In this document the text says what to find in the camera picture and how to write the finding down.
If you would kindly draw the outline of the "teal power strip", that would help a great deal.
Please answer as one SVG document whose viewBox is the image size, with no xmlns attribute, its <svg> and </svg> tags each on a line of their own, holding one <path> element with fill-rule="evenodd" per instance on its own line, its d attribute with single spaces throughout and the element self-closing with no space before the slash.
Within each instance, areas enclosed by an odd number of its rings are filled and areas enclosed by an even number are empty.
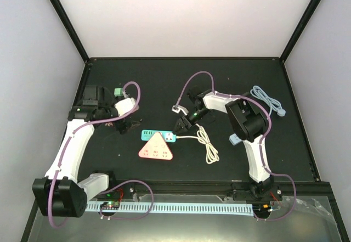
<svg viewBox="0 0 351 242">
<path fill-rule="evenodd" d="M 172 131 L 162 131 L 162 130 L 142 130 L 141 140 L 149 141 L 155 133 L 160 133 L 167 143 L 174 143 L 176 141 L 176 135 Z"/>
</svg>

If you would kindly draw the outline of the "green USB charger plug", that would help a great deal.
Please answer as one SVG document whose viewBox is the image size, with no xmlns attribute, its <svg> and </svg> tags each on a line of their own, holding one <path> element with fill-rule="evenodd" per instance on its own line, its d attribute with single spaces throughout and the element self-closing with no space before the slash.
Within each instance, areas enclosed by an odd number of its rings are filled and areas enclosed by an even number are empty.
<svg viewBox="0 0 351 242">
<path fill-rule="evenodd" d="M 124 98 L 124 90 L 123 90 L 123 88 L 115 88 L 114 89 L 114 97 L 115 98 L 118 98 L 118 97 Z"/>
</svg>

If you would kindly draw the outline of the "pink triangular power strip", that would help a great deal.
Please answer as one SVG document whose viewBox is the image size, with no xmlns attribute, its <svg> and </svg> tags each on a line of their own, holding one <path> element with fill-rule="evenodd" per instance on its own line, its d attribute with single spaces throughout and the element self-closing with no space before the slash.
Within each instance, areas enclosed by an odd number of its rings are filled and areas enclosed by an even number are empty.
<svg viewBox="0 0 351 242">
<path fill-rule="evenodd" d="M 145 159 L 172 160 L 173 154 L 160 132 L 156 132 L 138 153 Z"/>
</svg>

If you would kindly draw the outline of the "light blue power strip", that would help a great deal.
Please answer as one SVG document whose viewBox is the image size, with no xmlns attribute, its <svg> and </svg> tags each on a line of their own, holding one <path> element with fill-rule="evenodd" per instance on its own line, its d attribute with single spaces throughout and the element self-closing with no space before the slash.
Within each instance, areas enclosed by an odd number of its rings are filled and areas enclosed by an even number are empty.
<svg viewBox="0 0 351 242">
<path fill-rule="evenodd" d="M 229 137 L 229 141 L 232 145 L 238 145 L 242 140 L 234 133 Z"/>
</svg>

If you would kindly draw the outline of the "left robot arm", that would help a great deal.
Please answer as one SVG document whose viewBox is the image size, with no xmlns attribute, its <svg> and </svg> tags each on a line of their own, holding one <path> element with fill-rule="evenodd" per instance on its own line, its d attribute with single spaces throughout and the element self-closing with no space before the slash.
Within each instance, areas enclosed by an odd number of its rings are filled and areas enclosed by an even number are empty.
<svg viewBox="0 0 351 242">
<path fill-rule="evenodd" d="M 111 172 L 95 172 L 78 180 L 78 171 L 87 144 L 95 129 L 119 123 L 139 109 L 140 86 L 129 81 L 115 94 L 102 86 L 86 86 L 69 111 L 64 139 L 58 154 L 43 178 L 36 178 L 32 191 L 36 203 L 50 222 L 55 217 L 81 217 L 87 202 L 97 195 L 113 197 L 118 185 Z"/>
</svg>

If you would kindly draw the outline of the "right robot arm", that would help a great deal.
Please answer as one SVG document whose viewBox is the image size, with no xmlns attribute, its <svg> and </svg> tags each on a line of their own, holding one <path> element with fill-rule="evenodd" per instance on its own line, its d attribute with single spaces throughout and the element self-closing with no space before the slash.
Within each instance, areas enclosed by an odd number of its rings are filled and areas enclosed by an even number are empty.
<svg viewBox="0 0 351 242">
<path fill-rule="evenodd" d="M 210 90 L 202 92 L 194 87 L 188 91 L 188 97 L 195 109 L 178 119 L 173 133 L 189 131 L 211 110 L 227 114 L 234 134 L 245 146 L 252 180 L 249 186 L 250 195 L 256 200 L 267 196 L 274 184 L 274 177 L 269 173 L 265 151 L 264 133 L 269 124 L 264 112 L 250 101 L 248 93 L 234 96 Z"/>
</svg>

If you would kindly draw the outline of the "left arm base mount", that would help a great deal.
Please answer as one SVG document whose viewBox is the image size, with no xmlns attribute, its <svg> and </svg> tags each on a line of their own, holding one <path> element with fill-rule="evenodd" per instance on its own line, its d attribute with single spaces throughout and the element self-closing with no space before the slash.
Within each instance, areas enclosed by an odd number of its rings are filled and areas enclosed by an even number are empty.
<svg viewBox="0 0 351 242">
<path fill-rule="evenodd" d="M 129 189 L 131 187 L 134 187 L 134 180 L 119 182 L 117 185 L 112 185 L 111 187 L 108 187 L 107 190 L 98 193 L 97 198 L 107 200 L 119 200 L 122 199 L 125 194 L 129 194 Z"/>
</svg>

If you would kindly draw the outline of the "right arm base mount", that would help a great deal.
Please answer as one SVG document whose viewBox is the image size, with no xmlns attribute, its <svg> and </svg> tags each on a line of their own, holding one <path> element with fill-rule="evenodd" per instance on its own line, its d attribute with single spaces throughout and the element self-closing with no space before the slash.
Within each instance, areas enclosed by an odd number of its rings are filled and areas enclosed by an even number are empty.
<svg viewBox="0 0 351 242">
<path fill-rule="evenodd" d="M 233 182 L 231 188 L 231 196 L 234 200 L 270 202 L 276 199 L 282 201 L 282 195 L 278 194 L 278 187 L 275 183 Z"/>
</svg>

